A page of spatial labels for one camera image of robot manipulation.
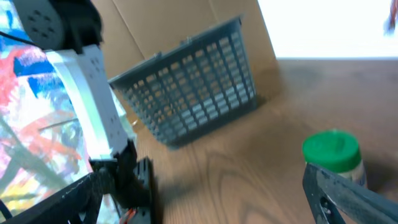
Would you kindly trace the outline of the red Top snack packet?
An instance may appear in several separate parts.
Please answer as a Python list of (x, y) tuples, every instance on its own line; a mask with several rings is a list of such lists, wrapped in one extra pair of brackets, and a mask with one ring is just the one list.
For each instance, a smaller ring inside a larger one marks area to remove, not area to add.
[(392, 35), (395, 32), (396, 24), (397, 24), (397, 0), (392, 0), (389, 15), (384, 24), (384, 34)]

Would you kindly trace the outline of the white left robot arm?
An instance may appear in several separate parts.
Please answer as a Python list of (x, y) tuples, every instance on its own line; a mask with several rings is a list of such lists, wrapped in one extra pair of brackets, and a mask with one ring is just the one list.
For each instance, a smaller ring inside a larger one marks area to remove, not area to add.
[(119, 119), (100, 45), (100, 14), (90, 1), (17, 0), (30, 44), (60, 75), (86, 137), (93, 171), (16, 217), (27, 223), (95, 223), (104, 195), (125, 209), (123, 223), (154, 223), (154, 174), (137, 157)]

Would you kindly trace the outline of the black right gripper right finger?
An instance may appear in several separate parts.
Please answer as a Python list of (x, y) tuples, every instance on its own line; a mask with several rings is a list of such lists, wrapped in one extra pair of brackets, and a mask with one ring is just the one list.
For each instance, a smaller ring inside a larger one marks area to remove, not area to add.
[(397, 204), (316, 164), (308, 163), (302, 181), (316, 223), (397, 224)]

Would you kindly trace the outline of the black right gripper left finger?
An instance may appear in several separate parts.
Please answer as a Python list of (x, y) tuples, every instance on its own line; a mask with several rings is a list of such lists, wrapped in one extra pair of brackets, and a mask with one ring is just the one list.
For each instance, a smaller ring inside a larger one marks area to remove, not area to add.
[(103, 197), (99, 180), (90, 173), (4, 224), (96, 223)]

